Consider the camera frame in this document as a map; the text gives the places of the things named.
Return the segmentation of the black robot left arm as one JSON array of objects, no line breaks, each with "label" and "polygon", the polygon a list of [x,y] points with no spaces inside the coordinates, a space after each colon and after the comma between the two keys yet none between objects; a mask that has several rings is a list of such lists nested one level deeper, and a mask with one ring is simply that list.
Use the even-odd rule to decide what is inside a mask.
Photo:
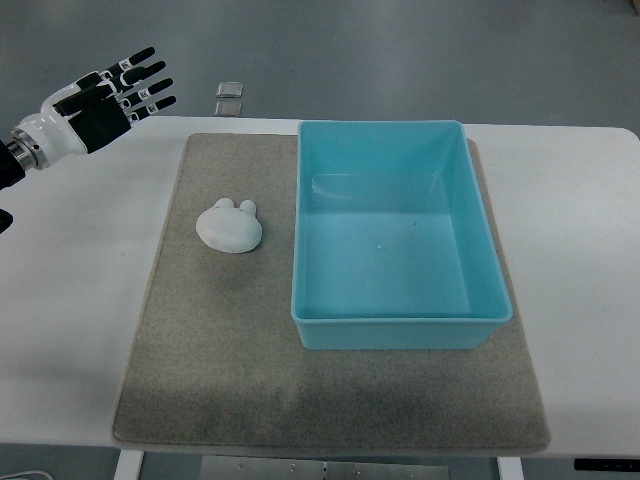
[{"label": "black robot left arm", "polygon": [[[8,146],[1,143],[0,154],[0,189],[14,186],[26,177],[26,173],[20,162],[11,153]],[[13,223],[13,216],[1,209],[0,233],[4,233]]]}]

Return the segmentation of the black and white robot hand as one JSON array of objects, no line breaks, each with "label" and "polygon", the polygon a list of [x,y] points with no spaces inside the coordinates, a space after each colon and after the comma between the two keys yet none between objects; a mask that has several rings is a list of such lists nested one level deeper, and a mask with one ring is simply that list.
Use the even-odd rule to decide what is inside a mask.
[{"label": "black and white robot hand", "polygon": [[43,170],[69,154],[92,154],[172,106],[173,80],[156,78],[166,63],[145,63],[154,54],[145,48],[53,93],[12,129],[5,152],[24,172]]}]

